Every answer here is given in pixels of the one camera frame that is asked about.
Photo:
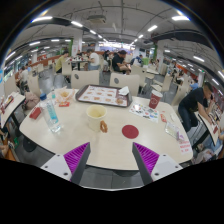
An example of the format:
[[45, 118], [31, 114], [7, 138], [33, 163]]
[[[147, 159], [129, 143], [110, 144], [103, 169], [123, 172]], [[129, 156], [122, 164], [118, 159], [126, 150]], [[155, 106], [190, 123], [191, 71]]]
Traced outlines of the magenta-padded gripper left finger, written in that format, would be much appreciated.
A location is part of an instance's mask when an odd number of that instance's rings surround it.
[[79, 184], [90, 155], [90, 143], [84, 143], [66, 154], [55, 154], [41, 168], [72, 183]]

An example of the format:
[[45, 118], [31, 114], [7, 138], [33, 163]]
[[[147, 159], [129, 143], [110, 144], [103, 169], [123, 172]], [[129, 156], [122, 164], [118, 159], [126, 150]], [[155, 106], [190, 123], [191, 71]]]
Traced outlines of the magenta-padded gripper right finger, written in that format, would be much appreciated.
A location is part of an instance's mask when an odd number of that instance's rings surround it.
[[157, 154], [153, 150], [138, 143], [133, 143], [132, 153], [145, 185], [182, 169], [169, 155]]

